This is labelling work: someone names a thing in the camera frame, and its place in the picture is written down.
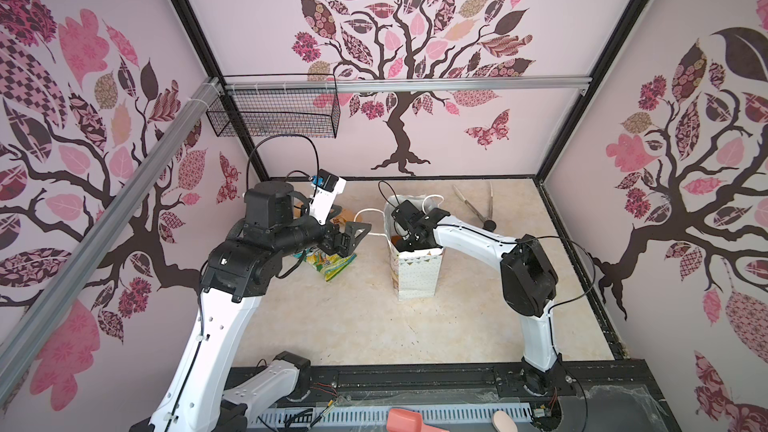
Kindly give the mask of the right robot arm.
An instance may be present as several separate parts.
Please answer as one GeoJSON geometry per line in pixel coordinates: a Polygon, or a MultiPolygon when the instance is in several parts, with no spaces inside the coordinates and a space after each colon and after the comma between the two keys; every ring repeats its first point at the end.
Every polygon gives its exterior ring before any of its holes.
{"type": "Polygon", "coordinates": [[[410,201],[395,206],[388,215],[404,232],[396,243],[399,251],[453,249],[499,272],[504,301],[520,316],[523,362],[541,373],[554,367],[558,351],[552,309],[558,275],[537,238],[501,236],[440,208],[425,212],[410,201]]]}

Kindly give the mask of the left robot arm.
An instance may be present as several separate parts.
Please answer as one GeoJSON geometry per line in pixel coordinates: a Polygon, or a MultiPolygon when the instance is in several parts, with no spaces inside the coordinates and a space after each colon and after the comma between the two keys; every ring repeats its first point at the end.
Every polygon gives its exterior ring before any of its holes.
{"type": "Polygon", "coordinates": [[[311,248],[349,257],[371,230],[367,223],[334,223],[345,179],[320,170],[310,183],[309,196],[279,180],[245,192],[244,218],[204,264],[196,323],[170,386],[153,414],[133,430],[245,431],[276,402],[307,395],[311,363],[292,353],[277,355],[239,385],[229,388],[226,382],[270,282],[289,275],[284,259],[311,248]]]}

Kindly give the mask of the green snack packet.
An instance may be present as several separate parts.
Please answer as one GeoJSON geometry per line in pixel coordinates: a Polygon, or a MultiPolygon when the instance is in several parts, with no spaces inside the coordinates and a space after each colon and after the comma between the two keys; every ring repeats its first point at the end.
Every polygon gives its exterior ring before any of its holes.
{"type": "Polygon", "coordinates": [[[297,253],[295,257],[300,258],[319,272],[325,282],[330,282],[355,260],[356,255],[352,254],[348,257],[341,257],[338,254],[328,255],[317,248],[313,248],[306,252],[297,253]]]}

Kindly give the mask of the white patterned paper bag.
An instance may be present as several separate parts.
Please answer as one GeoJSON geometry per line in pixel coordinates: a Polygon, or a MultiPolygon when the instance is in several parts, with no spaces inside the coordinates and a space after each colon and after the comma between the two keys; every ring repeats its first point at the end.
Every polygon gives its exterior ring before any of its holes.
{"type": "Polygon", "coordinates": [[[396,224],[391,213],[397,205],[406,201],[426,213],[441,205],[444,197],[440,194],[391,195],[385,199],[383,210],[364,208],[354,216],[355,220],[365,213],[376,212],[382,216],[383,232],[371,232],[371,235],[384,237],[386,240],[393,287],[400,301],[433,297],[444,257],[444,251],[440,247],[416,251],[399,251],[396,248],[395,242],[403,238],[405,230],[396,224]]]}

